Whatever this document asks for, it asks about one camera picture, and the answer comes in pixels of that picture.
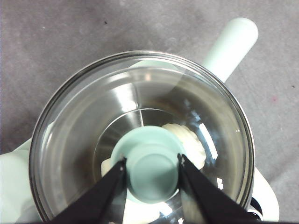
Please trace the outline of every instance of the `mint green lid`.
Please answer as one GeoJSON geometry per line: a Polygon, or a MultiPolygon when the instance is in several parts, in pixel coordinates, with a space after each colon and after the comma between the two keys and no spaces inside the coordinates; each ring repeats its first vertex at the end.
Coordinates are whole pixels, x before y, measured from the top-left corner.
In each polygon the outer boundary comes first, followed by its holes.
{"type": "Polygon", "coordinates": [[[176,191],[177,154],[184,152],[180,140],[168,130],[143,126],[118,141],[111,162],[114,165],[122,156],[126,157],[129,191],[142,202],[158,203],[169,199],[176,191]]]}

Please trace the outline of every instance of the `gray carpet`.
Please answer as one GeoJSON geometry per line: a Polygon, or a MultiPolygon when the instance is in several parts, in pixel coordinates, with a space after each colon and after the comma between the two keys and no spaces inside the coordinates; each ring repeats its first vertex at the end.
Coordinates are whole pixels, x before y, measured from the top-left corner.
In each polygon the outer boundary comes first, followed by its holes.
{"type": "Polygon", "coordinates": [[[30,138],[54,91],[92,61],[155,49],[200,63],[240,16],[259,39],[227,86],[248,116],[281,220],[299,221],[298,0],[3,0],[1,153],[30,138]]]}

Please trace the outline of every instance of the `white base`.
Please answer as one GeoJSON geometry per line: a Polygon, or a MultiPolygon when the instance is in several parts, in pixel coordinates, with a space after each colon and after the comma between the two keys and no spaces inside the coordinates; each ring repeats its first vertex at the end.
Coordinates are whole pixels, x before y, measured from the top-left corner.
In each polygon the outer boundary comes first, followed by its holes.
{"type": "MultiPolygon", "coordinates": [[[[31,139],[13,152],[0,155],[0,223],[40,221],[31,195],[28,178],[30,143],[31,139]]],[[[277,198],[257,168],[255,168],[252,197],[260,204],[264,221],[278,221],[279,205],[277,198]]]]}

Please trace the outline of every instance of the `clear glass bowl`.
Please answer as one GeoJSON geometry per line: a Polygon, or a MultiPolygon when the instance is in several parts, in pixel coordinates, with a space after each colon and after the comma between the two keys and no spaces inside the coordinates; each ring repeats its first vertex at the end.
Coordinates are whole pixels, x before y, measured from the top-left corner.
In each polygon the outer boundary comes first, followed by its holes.
{"type": "MultiPolygon", "coordinates": [[[[221,81],[179,56],[130,51],[72,76],[42,112],[32,139],[30,182],[40,215],[52,219],[101,178],[100,165],[128,131],[177,123],[202,142],[202,172],[248,205],[254,145],[242,108],[221,81]]],[[[180,208],[179,197],[166,202],[180,208]]]]}

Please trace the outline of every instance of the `handle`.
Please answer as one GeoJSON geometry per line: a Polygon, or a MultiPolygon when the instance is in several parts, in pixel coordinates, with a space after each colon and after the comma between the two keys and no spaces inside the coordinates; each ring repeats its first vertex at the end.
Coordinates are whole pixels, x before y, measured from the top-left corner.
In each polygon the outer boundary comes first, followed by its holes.
{"type": "Polygon", "coordinates": [[[256,24],[246,18],[232,19],[208,52],[202,65],[225,82],[258,37],[256,24]]]}

